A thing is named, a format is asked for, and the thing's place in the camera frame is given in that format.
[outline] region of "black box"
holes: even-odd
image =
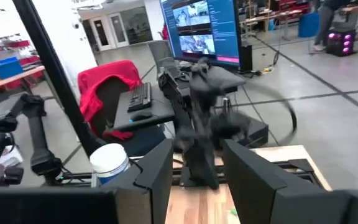
[[[333,28],[328,33],[328,45],[326,51],[338,57],[354,54],[355,29]]]

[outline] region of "black keyboard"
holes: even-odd
[[[150,83],[143,83],[132,90],[131,102],[128,112],[149,108],[152,106],[152,86]]]

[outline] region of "office chair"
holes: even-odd
[[[155,66],[157,66],[157,76],[161,73],[161,67],[176,66],[167,40],[151,41],[148,44],[155,61]]]
[[[96,90],[96,95],[103,102],[103,108],[93,116],[90,123],[97,136],[107,143],[121,144],[128,156],[144,156],[165,139],[160,127],[151,126],[134,131],[132,132],[133,136],[125,141],[112,136],[103,136],[106,124],[111,127],[114,125],[119,96],[126,91],[129,91],[128,85],[116,77],[108,78],[100,84]]]

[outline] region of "glass door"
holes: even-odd
[[[96,37],[96,42],[98,43],[99,50],[109,50],[111,49],[111,45],[106,35],[106,31],[103,27],[102,18],[94,18],[91,19],[91,27],[93,30],[93,34]]]
[[[114,30],[114,38],[116,40],[117,47],[128,46],[128,37],[124,28],[124,23],[122,23],[122,18],[120,13],[114,13],[108,15],[110,20],[110,25]]]

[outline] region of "computer monitor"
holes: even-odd
[[[241,47],[236,0],[160,0],[173,56],[196,62],[240,67]]]

